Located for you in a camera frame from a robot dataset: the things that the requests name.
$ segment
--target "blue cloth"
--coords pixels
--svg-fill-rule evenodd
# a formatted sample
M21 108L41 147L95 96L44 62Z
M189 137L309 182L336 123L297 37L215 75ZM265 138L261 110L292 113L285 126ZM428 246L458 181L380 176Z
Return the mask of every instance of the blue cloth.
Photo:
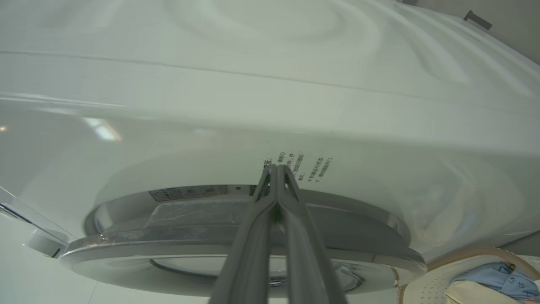
M473 281L488 286L515 300L534 299L540 295L536 284L520 269L512 271L504 263L485 264L455 277L452 282Z

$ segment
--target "white washing machine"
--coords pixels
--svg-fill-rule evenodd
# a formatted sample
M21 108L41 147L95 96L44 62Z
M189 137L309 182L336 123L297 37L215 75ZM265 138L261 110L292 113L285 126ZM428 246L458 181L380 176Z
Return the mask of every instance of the white washing machine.
M93 279L207 295L271 163L321 225L352 214L325 239L336 265L395 278L349 273L350 292L540 229L540 67L457 18L376 0L7 0L0 41L0 203ZM179 225L191 234L166 233ZM363 251L396 243L393 259Z

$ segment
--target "washing machine top panel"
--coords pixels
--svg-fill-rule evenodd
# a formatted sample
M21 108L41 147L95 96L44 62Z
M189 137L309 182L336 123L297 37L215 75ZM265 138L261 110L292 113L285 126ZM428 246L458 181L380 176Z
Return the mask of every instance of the washing machine top panel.
M272 162L426 260L540 229L537 65L408 6L289 2L4 1L1 203L75 240L105 202Z
M2 52L30 57L218 71L492 107L540 94L536 64L459 18L395 1L8 0L0 37Z

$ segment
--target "front-loading washing machine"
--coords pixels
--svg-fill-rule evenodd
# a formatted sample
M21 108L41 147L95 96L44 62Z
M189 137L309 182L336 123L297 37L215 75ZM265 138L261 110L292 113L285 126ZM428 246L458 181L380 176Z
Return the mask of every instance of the front-loading washing machine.
M349 293L540 229L540 67L457 18L376 0L1 7L0 203L76 273L208 296L270 164Z

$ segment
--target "white floor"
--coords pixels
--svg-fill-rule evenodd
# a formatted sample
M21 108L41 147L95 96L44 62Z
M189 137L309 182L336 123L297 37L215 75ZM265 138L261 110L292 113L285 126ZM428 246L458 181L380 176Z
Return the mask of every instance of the white floor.
M63 268L58 260L24 246L33 226L0 215L0 303L203 304L207 298L156 294L98 283ZM286 303L277 299L269 303ZM352 296L349 303L397 303L396 290Z

